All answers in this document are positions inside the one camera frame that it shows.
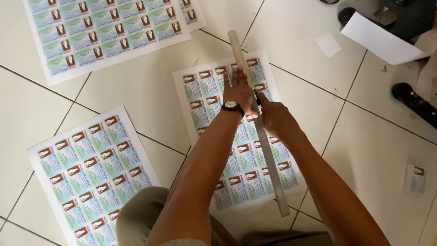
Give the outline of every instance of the tiled floor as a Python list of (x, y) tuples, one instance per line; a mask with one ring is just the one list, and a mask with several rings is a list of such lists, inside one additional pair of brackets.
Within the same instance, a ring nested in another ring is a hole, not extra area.
[[(7, 24), (0, 25), (0, 127), (8, 140), (0, 143), (7, 153), (0, 163), (6, 174), (0, 179), (0, 245), (66, 245), (25, 149), (119, 104), (161, 183), (170, 187), (190, 149), (171, 72), (231, 57), (224, 42), (231, 29), (245, 51), (267, 51), (282, 102), (392, 245), (433, 243), (437, 131), (390, 95), (395, 83), (414, 85), (423, 64), (387, 65), (343, 36), (336, 13), (360, 1), (199, 2), (208, 27), (192, 32), (192, 40), (54, 86), (45, 81), (22, 2), (8, 1), (0, 10)], [(331, 58), (315, 42), (327, 31), (342, 47)], [(424, 195), (403, 192), (407, 164), (428, 170)], [(291, 216), (285, 218), (271, 201), (217, 219), (237, 238), (251, 230), (325, 230), (309, 192), (287, 201)]]

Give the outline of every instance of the khaki pants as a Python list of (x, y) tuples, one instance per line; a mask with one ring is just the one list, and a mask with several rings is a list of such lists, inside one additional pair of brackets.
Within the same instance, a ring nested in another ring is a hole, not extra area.
[[(116, 231), (118, 246), (143, 246), (158, 219), (170, 190), (147, 187), (138, 192), (120, 211)], [(334, 245), (326, 232), (297, 232), (281, 230), (251, 232), (241, 241), (236, 240), (226, 228), (211, 216), (212, 245)]]

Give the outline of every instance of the person's left hand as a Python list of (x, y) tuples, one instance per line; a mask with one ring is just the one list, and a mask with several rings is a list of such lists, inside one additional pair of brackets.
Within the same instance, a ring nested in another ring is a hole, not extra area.
[(238, 69), (233, 69), (232, 87), (229, 85), (227, 72), (224, 72), (223, 78), (225, 84), (223, 102), (230, 100), (235, 101), (240, 104), (246, 115), (257, 118), (258, 114), (250, 108), (253, 100), (253, 91), (247, 83), (247, 74), (243, 73), (243, 68), (238, 67)]

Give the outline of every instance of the metal ruler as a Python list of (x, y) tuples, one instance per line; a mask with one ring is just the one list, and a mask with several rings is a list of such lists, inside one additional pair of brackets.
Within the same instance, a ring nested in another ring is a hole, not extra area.
[[(236, 31), (228, 32), (229, 41), (231, 42), (232, 51), (234, 53), (235, 61), (238, 66), (243, 67), (243, 71), (247, 74), (247, 82), (249, 86), (253, 89), (252, 77), (250, 75), (249, 66), (243, 57), (243, 52), (240, 48), (240, 41), (238, 40)], [(257, 105), (257, 99), (255, 94), (253, 95), (252, 110), (258, 113), (258, 118), (254, 118), (255, 128), (257, 129), (258, 138), (260, 140), (261, 149), (263, 150), (264, 159), (267, 164), (267, 169), (269, 170), (270, 180), (273, 185), (274, 194), (276, 196), (277, 205), (282, 217), (290, 215), (288, 210), (287, 200), (285, 199), (284, 190), (282, 189), (281, 180), (279, 179), (279, 174), (276, 169), (276, 164), (273, 158), (272, 151), (270, 149), (270, 141), (267, 137), (266, 131), (263, 129), (263, 119), (260, 113), (260, 109)]]

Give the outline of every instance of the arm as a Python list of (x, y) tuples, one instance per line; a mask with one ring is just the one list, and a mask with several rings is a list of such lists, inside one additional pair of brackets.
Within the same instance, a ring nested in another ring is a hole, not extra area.
[[(247, 84), (247, 76), (243, 74), (242, 67), (238, 71), (234, 69), (232, 87), (229, 86), (225, 72), (224, 84), (223, 101), (236, 101), (246, 114), (258, 117), (250, 109), (253, 92)], [(208, 126), (180, 169), (167, 202), (146, 241), (147, 246), (183, 238), (211, 244), (209, 204), (240, 122), (239, 112), (221, 110)]]
[(317, 211), (336, 245), (384, 245), (389, 242), (365, 206), (323, 160), (282, 103), (262, 103), (263, 127), (291, 152), (304, 176)]

